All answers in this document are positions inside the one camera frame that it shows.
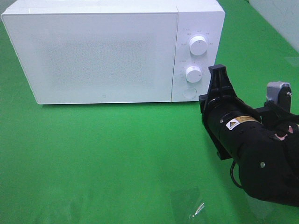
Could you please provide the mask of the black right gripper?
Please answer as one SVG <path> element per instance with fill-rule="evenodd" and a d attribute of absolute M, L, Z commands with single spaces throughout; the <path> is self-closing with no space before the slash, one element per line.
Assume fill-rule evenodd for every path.
<path fill-rule="evenodd" d="M 220 91 L 223 97 L 228 97 L 212 100 L 208 95 L 199 97 L 203 125 L 217 148 L 219 158 L 239 161 L 241 148 L 248 143 L 250 131 L 261 128 L 261 119 L 253 108 L 236 98 L 224 65 L 213 65 L 208 70 L 211 74 L 208 95 Z"/>

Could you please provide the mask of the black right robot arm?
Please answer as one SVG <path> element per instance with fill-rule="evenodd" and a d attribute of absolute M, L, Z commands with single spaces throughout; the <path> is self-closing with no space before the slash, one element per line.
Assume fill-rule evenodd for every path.
<path fill-rule="evenodd" d="M 254 109 L 237 97 L 224 65 L 209 71 L 202 122 L 219 158 L 238 166 L 235 185 L 256 199 L 298 206 L 299 117 L 290 111 L 290 84 L 268 83 L 264 106 Z"/>

